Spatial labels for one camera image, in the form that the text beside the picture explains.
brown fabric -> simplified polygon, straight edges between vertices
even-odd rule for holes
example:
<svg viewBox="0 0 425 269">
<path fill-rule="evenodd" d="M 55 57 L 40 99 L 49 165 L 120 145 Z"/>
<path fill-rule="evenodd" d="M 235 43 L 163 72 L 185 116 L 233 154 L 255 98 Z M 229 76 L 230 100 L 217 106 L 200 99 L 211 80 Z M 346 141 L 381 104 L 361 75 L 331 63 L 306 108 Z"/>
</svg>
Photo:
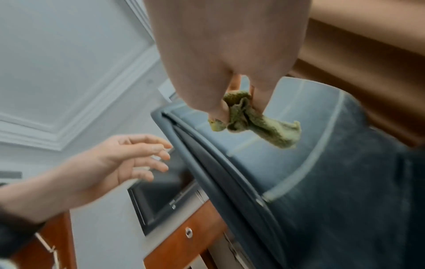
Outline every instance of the brown fabric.
<svg viewBox="0 0 425 269">
<path fill-rule="evenodd" d="M 425 1 L 314 0 L 291 76 L 359 99 L 371 123 L 415 146 L 425 137 Z"/>
</svg>

black monitor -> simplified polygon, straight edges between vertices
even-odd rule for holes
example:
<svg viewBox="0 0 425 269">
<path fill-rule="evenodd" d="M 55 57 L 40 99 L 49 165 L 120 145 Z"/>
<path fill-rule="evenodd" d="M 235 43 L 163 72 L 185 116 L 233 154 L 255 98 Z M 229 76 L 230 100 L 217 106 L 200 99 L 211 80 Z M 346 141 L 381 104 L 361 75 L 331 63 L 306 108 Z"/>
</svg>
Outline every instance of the black monitor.
<svg viewBox="0 0 425 269">
<path fill-rule="evenodd" d="M 170 157 L 169 161 L 165 161 L 168 172 L 152 170 L 154 181 L 139 180 L 128 189 L 145 235 L 177 211 L 199 189 L 177 151 L 170 151 Z"/>
</svg>

hand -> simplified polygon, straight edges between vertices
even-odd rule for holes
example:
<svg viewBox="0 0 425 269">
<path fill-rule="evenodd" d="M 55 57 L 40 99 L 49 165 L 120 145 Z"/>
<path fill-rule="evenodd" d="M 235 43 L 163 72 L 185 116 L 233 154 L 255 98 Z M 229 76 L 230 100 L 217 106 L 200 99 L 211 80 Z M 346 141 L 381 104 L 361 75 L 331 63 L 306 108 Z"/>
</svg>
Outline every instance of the hand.
<svg viewBox="0 0 425 269">
<path fill-rule="evenodd" d="M 152 155 L 168 160 L 166 140 L 153 135 L 113 136 L 59 167 L 33 179 L 0 187 L 0 207 L 31 222 L 39 223 L 88 204 L 122 182 L 153 180 L 150 167 L 165 172 L 166 164 Z"/>
<path fill-rule="evenodd" d="M 311 0 L 144 2 L 177 94 L 223 122 L 229 111 L 222 98 L 240 74 L 249 77 L 252 106 L 264 112 L 297 59 L 311 5 Z"/>
</svg>

cleaning cloth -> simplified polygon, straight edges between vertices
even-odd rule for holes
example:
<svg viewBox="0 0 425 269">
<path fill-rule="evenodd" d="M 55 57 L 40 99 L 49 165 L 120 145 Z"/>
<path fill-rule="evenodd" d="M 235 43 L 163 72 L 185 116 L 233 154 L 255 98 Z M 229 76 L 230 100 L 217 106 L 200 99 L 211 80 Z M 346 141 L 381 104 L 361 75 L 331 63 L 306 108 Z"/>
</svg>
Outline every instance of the cleaning cloth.
<svg viewBox="0 0 425 269">
<path fill-rule="evenodd" d="M 294 123 L 277 121 L 258 113 L 251 106 L 249 92 L 228 92 L 223 100 L 229 106 L 230 121 L 226 125 L 219 120 L 209 120 L 213 131 L 221 132 L 227 129 L 232 133 L 240 133 L 251 130 L 278 148 L 293 148 L 300 140 L 301 126 L 298 121 Z"/>
</svg>

forearm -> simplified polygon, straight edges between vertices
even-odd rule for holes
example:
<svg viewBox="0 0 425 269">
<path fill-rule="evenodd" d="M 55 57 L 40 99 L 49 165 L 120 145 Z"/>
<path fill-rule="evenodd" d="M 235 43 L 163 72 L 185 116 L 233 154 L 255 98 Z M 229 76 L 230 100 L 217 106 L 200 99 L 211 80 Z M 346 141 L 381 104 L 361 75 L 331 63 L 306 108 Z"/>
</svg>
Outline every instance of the forearm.
<svg viewBox="0 0 425 269">
<path fill-rule="evenodd" d="M 66 210 L 65 195 L 58 187 L 59 174 L 41 176 L 0 187 L 0 208 L 31 223 L 42 223 Z"/>
</svg>

